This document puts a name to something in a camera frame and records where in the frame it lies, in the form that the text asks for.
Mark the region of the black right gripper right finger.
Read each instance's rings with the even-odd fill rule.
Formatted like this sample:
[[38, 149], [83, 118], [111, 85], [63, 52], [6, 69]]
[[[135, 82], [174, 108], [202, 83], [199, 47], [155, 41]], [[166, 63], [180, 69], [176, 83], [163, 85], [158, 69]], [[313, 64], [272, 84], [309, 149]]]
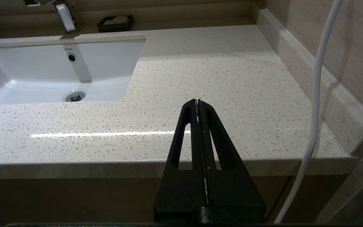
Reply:
[[214, 108], [198, 101], [205, 160], [201, 222], [262, 222], [265, 203]]

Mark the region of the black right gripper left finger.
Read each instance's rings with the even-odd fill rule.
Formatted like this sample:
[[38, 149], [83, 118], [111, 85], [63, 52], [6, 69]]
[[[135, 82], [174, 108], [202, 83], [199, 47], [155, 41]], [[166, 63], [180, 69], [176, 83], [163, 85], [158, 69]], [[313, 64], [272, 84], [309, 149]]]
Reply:
[[[185, 127], [191, 126], [192, 168], [180, 170]], [[186, 102], [180, 112], [170, 152], [154, 201], [155, 221], [195, 221], [200, 207], [206, 205], [203, 158], [197, 121], [197, 100]]]

